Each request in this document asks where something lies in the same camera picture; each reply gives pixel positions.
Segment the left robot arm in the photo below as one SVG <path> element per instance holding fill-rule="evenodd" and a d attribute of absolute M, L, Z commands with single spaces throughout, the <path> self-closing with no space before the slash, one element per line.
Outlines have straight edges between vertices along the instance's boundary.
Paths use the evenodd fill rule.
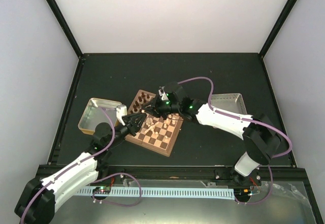
<path fill-rule="evenodd" d="M 111 121 L 98 124 L 86 151 L 58 172 L 41 180 L 30 180 L 15 207 L 20 223 L 49 223 L 56 211 L 81 188 L 120 176 L 109 175 L 109 148 L 127 135 L 135 136 L 146 120 L 146 113 L 124 115 L 114 126 Z"/>

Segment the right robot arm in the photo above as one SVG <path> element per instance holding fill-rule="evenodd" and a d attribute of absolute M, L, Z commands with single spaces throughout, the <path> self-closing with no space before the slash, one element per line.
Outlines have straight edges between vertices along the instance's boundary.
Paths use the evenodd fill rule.
<path fill-rule="evenodd" d="M 269 125 L 267 116 L 256 119 L 252 115 L 219 109 L 210 101 L 192 99 L 177 82 L 162 86 L 142 109 L 163 119 L 178 114 L 184 120 L 223 130 L 243 140 L 246 151 L 231 171 L 232 182 L 237 185 L 244 184 L 257 167 L 268 165 L 282 141 L 280 134 Z"/>

